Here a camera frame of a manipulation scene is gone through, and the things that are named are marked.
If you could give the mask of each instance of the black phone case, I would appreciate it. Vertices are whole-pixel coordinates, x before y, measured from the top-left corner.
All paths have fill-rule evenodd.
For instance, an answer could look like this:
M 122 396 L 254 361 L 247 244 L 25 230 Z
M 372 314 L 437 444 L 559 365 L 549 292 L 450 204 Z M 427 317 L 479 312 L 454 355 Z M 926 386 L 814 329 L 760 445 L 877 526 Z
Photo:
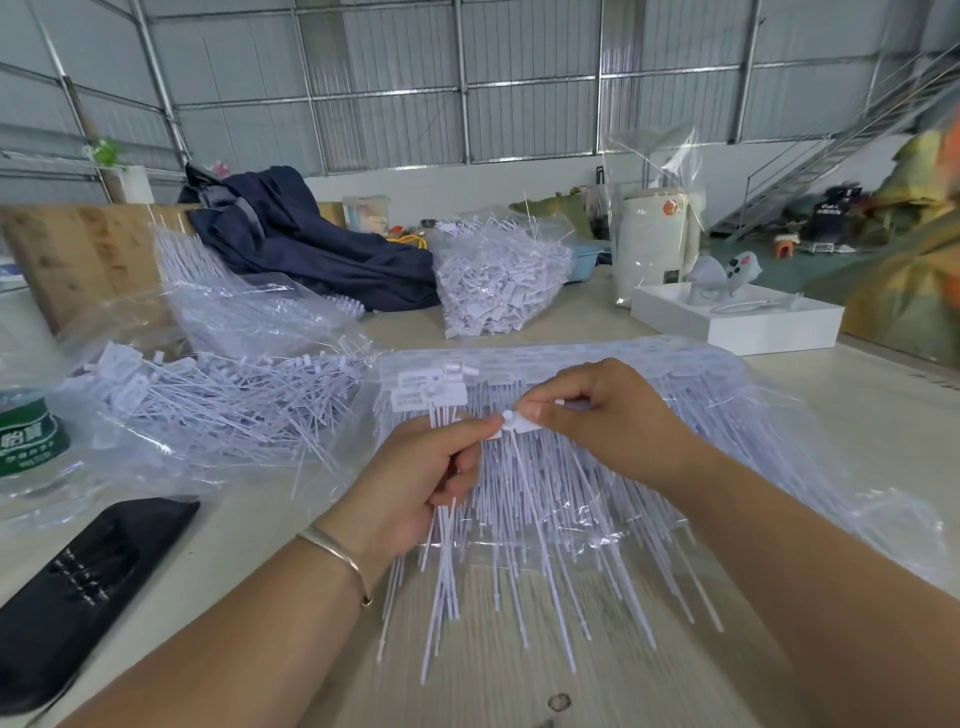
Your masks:
M 69 687 L 199 508 L 161 497 L 115 503 L 0 607 L 0 716 Z

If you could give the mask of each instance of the white box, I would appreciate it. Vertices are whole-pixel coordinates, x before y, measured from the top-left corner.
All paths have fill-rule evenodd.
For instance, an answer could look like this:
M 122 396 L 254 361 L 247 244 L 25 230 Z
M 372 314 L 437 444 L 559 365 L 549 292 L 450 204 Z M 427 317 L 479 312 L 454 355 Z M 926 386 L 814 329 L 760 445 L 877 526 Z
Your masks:
M 837 340 L 843 306 L 799 298 L 793 310 L 755 309 L 712 313 L 712 306 L 686 303 L 689 283 L 644 285 L 634 289 L 630 312 L 660 333 L 706 341 L 739 356 L 754 353 L 829 349 Z M 748 284 L 726 303 L 775 301 L 790 294 Z

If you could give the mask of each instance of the silver bangle bracelet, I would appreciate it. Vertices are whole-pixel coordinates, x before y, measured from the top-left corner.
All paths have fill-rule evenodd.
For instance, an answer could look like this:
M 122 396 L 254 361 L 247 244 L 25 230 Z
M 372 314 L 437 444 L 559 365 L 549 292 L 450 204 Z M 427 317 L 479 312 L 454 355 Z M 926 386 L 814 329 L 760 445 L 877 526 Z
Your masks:
M 342 562 L 347 564 L 354 573 L 357 575 L 357 579 L 360 581 L 360 591 L 363 592 L 363 601 L 361 604 L 365 607 L 369 607 L 373 601 L 370 590 L 367 589 L 367 580 L 363 577 L 363 572 L 360 571 L 360 567 L 357 566 L 357 563 L 353 560 L 353 557 L 350 556 L 340 544 L 331 539 L 325 533 L 322 532 L 315 525 L 308 525 L 300 533 L 297 534 L 298 537 L 309 541 L 314 546 L 322 548 L 324 551 L 333 554 Z

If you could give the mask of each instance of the green bottle label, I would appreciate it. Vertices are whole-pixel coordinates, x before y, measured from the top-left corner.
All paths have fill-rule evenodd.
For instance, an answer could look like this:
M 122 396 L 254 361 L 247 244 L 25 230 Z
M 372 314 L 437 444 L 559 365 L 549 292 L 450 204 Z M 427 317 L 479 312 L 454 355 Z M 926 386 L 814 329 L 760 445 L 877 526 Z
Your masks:
M 43 398 L 0 412 L 0 477 L 43 465 L 69 448 L 63 420 L 50 414 Z

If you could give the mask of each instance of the corrugated metal wall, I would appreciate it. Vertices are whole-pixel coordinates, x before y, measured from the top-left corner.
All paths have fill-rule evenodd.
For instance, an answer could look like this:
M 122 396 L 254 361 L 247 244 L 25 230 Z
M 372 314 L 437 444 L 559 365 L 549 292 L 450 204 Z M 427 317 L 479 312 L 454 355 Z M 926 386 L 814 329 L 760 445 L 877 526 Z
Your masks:
M 86 130 L 118 142 L 122 160 L 180 169 L 127 0 L 6 0 L 4 10 L 0 202 L 107 200 L 84 157 L 86 135 L 65 85 L 72 87 Z M 166 182 L 156 190 L 165 201 L 177 193 L 177 179 L 168 175 Z
M 960 0 L 8 0 L 0 148 L 73 157 L 31 4 L 126 159 L 178 168 L 182 129 L 202 163 L 304 176 L 590 155 L 684 121 L 705 143 L 835 133 L 960 37 Z M 98 190 L 31 168 L 58 195 Z

